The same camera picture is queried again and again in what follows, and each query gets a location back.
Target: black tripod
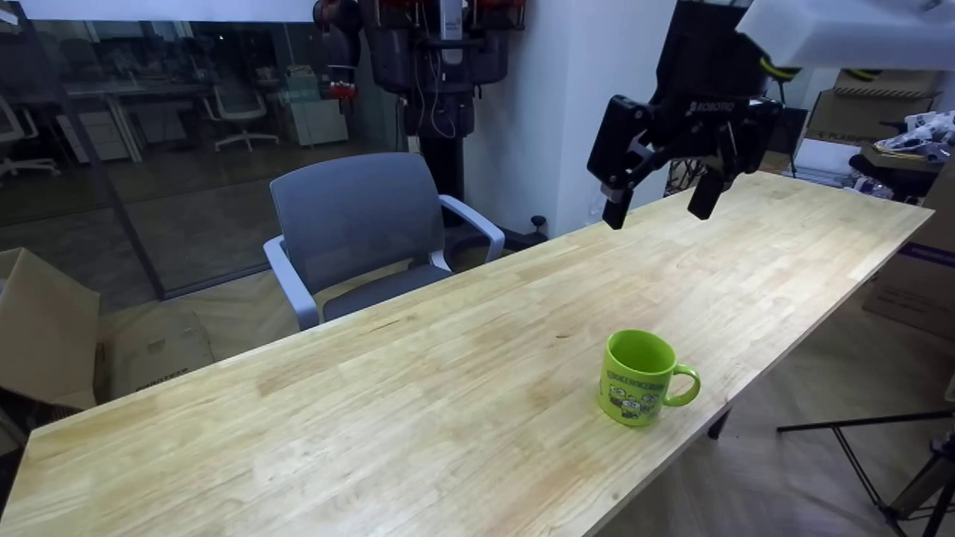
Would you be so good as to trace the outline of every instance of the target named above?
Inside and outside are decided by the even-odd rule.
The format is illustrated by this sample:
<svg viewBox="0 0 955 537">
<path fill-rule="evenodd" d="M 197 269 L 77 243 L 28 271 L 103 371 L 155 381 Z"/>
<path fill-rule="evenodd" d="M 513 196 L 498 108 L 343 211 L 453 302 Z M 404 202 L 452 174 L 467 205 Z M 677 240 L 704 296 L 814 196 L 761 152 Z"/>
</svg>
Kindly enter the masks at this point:
<svg viewBox="0 0 955 537">
<path fill-rule="evenodd" d="M 923 471 L 888 505 L 883 496 L 874 490 L 868 480 L 858 450 L 846 439 L 846 426 L 874 426 L 874 424 L 903 424 L 903 422 L 943 422 L 955 417 L 955 408 L 950 411 L 919 411 L 919 414 L 888 414 L 888 417 L 867 417 L 867 422 L 820 422 L 820 424 L 792 424 L 792 426 L 777 426 L 777 433 L 800 433 L 800 430 L 832 430 L 843 453 L 853 465 L 868 502 L 888 517 L 895 533 L 904 537 L 904 529 L 900 523 L 910 520 L 914 514 L 931 514 L 926 526 L 926 537 L 935 537 L 937 529 L 943 526 L 943 517 L 950 514 L 953 496 L 955 496 L 955 430 L 947 433 L 947 439 L 931 441 L 931 456 L 923 465 Z"/>
</svg>

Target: glass wall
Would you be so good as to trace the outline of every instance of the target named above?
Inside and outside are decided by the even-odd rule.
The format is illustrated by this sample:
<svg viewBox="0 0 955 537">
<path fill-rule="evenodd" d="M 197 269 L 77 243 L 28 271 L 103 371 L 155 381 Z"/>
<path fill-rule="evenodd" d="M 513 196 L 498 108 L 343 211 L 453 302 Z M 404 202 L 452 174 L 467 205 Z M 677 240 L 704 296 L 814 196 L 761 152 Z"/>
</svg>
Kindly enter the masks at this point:
<svg viewBox="0 0 955 537">
<path fill-rule="evenodd" d="M 0 95 L 22 117 L 31 110 L 39 125 L 36 138 L 10 150 L 58 162 L 58 174 L 22 169 L 0 180 L 0 247 L 31 247 L 55 234 L 58 243 L 113 244 L 112 263 L 137 266 L 134 247 L 121 247 L 125 240 L 116 237 L 116 222 L 106 225 L 112 234 L 77 229 L 71 240 L 58 234 L 64 225 L 50 228 L 64 219 L 116 219 L 107 205 L 113 187 L 124 202 L 121 219 L 130 216 L 134 234 L 130 243 L 143 244 L 147 275 L 155 271 L 167 296 L 189 292 L 267 269 L 264 243 L 277 234 L 268 196 L 276 175 L 325 159 L 404 146 L 395 95 L 373 86 L 367 66 L 359 68 L 353 108 L 325 92 L 315 23 L 36 20 L 34 26 L 55 75 L 31 84 L 3 78 Z M 3 71 L 25 71 L 12 64 L 39 59 L 31 52 L 18 59 L 0 55 Z M 124 296 L 130 284 L 103 278 L 95 287 Z"/>
</svg>

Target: wooden table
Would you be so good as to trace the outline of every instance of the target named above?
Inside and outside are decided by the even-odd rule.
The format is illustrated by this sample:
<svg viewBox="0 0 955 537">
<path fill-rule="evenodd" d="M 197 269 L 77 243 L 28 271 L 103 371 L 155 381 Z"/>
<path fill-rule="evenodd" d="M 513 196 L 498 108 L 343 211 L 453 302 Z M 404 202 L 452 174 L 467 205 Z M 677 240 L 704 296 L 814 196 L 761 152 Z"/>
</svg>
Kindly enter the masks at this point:
<svg viewBox="0 0 955 537">
<path fill-rule="evenodd" d="M 585 533 L 798 345 L 926 210 L 746 175 L 34 433 L 3 533 Z M 661 332 L 704 392 L 623 430 L 606 334 Z"/>
</svg>

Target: chair armrest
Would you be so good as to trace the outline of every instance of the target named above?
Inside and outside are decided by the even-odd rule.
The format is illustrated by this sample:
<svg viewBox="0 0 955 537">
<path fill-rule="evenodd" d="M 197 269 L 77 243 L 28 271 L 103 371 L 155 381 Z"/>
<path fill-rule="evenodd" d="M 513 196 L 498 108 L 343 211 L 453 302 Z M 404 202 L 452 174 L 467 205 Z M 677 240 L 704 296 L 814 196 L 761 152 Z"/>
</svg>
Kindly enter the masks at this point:
<svg viewBox="0 0 955 537">
<path fill-rule="evenodd" d="M 292 310 L 295 310 L 295 319 L 300 319 L 300 329 L 315 329 L 321 325 L 321 305 L 310 298 L 307 287 L 303 284 L 292 259 L 288 257 L 285 240 L 276 237 L 264 244 L 267 257 L 268 257 L 268 266 L 282 284 L 282 289 L 288 292 Z"/>
<path fill-rule="evenodd" d="M 506 234 L 501 228 L 497 228 L 492 222 L 486 222 L 480 211 L 476 211 L 473 205 L 467 205 L 458 196 L 440 195 L 443 205 L 453 216 L 461 216 L 464 222 L 470 222 L 473 228 L 477 228 L 489 244 L 486 244 L 486 259 L 497 259 L 506 254 Z"/>
</svg>

